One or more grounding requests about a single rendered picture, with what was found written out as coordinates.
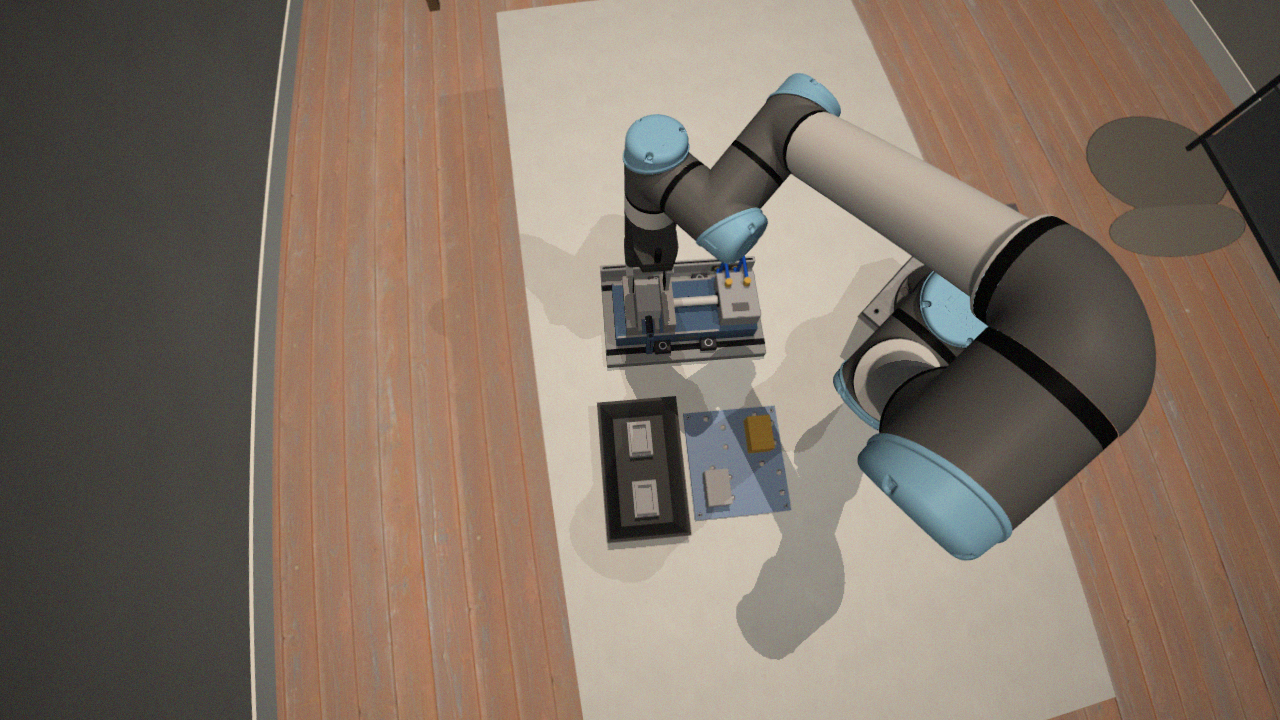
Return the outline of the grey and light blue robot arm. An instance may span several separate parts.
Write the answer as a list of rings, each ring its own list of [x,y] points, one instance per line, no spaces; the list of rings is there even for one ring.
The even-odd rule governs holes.
[[[764,234],[762,208],[792,174],[924,264],[833,384],[879,430],[861,471],[974,560],[1140,416],[1149,316],[1083,231],[1024,217],[840,114],[826,86],[788,76],[710,169],[678,120],[643,117],[625,138],[625,196],[730,264]]]

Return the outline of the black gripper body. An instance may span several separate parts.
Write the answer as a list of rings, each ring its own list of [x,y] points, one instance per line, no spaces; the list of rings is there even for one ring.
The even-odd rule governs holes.
[[[666,213],[652,215],[637,211],[625,196],[626,265],[639,266],[643,273],[672,272],[678,252],[675,229],[676,223]]]

